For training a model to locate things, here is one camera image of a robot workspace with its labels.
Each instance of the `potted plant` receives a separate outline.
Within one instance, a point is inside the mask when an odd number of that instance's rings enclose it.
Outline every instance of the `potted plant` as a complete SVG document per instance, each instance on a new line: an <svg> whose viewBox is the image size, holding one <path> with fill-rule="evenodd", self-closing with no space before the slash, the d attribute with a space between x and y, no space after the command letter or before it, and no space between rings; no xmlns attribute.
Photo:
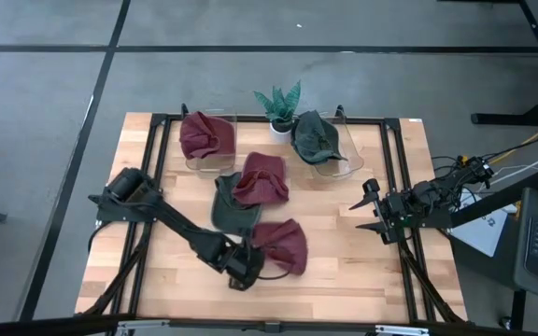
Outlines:
<svg viewBox="0 0 538 336"><path fill-rule="evenodd" d="M300 80L284 97L280 88L273 87L273 102L264 94L254 91L254 96L265 108L265 116L270 121L271 134L279 143L290 141L294 111L300 100Z"/></svg>

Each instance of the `artificial plant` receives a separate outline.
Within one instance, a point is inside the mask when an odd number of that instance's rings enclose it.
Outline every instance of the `artificial plant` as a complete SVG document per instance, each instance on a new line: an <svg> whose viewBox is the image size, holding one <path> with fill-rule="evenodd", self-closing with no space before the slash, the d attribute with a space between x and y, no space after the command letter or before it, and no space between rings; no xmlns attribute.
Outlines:
<svg viewBox="0 0 538 336"><path fill-rule="evenodd" d="M300 100L300 80L284 97L280 88L273 87L273 102L264 94L254 91L254 96L265 108L265 116L271 121L274 129L278 132L291 130L294 111Z"/></svg>

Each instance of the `white pot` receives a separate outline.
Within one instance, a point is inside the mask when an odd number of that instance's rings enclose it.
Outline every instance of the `white pot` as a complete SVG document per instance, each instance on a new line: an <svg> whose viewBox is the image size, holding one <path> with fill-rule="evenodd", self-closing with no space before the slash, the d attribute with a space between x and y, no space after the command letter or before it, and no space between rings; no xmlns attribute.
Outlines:
<svg viewBox="0 0 538 336"><path fill-rule="evenodd" d="M291 140L291 129L287 132L278 132L273 128L273 124L269 122L269 129L271 130L271 138L278 144L289 144Z"/></svg>

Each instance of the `yellow cable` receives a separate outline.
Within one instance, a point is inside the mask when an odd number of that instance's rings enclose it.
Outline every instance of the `yellow cable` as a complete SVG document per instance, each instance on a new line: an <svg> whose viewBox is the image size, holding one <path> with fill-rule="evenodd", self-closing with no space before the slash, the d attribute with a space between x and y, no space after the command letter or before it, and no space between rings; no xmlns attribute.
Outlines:
<svg viewBox="0 0 538 336"><path fill-rule="evenodd" d="M524 142L523 142L521 145L524 145L524 144L529 143L530 141L532 141L532 140L536 140L536 139L538 139L538 132L537 132L535 135L531 136L530 138L524 140ZM515 151L516 151L515 149L512 149L512 150L510 150L509 152L507 152L507 153L501 155L501 157L499 157L499 158L497 158L497 159L491 161L489 164L495 164L495 163L497 163L497 162L499 162L499 161L501 161L501 160L507 158L508 156L510 156L511 154L513 154Z"/></svg>

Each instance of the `dark green cloth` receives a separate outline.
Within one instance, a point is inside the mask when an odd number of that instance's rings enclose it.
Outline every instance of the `dark green cloth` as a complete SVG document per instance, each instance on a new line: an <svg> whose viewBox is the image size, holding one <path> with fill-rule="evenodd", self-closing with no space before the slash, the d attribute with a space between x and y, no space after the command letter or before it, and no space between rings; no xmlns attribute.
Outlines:
<svg viewBox="0 0 538 336"><path fill-rule="evenodd" d="M300 158L312 165L327 160L346 160L339 150L337 129L317 111L304 112L291 130L291 145Z"/></svg>
<svg viewBox="0 0 538 336"><path fill-rule="evenodd" d="M243 205L237 201L232 189L240 181L241 173L219 176L215 179L215 201L211 210L211 222L219 230L238 235L249 235L261 216L261 206Z"/></svg>

